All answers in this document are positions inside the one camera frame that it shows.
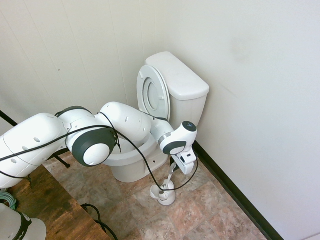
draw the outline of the black baseboard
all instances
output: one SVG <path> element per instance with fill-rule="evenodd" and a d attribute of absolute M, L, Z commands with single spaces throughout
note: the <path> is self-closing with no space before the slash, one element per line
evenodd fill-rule
<path fill-rule="evenodd" d="M 262 234 L 268 240 L 284 240 L 197 141 L 194 142 L 193 149 L 198 154 L 201 162 L 221 183 L 223 188 L 257 226 Z"/>

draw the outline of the wooden table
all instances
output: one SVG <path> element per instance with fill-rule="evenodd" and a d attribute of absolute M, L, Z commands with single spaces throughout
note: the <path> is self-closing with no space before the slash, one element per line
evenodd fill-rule
<path fill-rule="evenodd" d="M 17 199 L 19 212 L 44 222 L 46 240 L 111 240 L 44 166 L 31 179 L 32 188 L 24 179 L 8 192 Z"/>

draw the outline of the blue cable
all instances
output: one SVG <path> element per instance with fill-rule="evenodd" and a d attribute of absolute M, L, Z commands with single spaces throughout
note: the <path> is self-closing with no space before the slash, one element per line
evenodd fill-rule
<path fill-rule="evenodd" d="M 15 200 L 15 198 L 10 193 L 6 191 L 0 191 L 0 200 L 5 200 L 6 202 L 4 203 L 8 203 L 11 209 L 16 209 L 17 200 Z"/>

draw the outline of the toilet brush holder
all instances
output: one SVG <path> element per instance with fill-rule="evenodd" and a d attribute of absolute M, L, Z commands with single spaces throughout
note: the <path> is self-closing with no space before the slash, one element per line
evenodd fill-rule
<path fill-rule="evenodd" d="M 175 185 L 172 181 L 166 179 L 161 186 L 162 189 L 174 189 Z M 172 191 L 162 191 L 157 185 L 152 185 L 150 189 L 150 196 L 153 199 L 157 199 L 158 202 L 163 206 L 169 206 L 176 200 L 176 192 Z"/>

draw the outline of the toilet base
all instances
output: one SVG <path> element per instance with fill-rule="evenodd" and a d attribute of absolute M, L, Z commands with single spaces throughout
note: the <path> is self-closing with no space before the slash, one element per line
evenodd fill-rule
<path fill-rule="evenodd" d="M 169 156 L 164 154 L 159 146 L 156 147 L 155 151 L 152 152 L 147 158 L 148 165 L 151 171 L 155 171 L 166 163 Z M 140 179 L 143 179 L 150 174 L 145 161 L 142 159 L 133 164 L 126 166 L 112 166 L 112 174 L 120 182 L 133 183 Z"/>

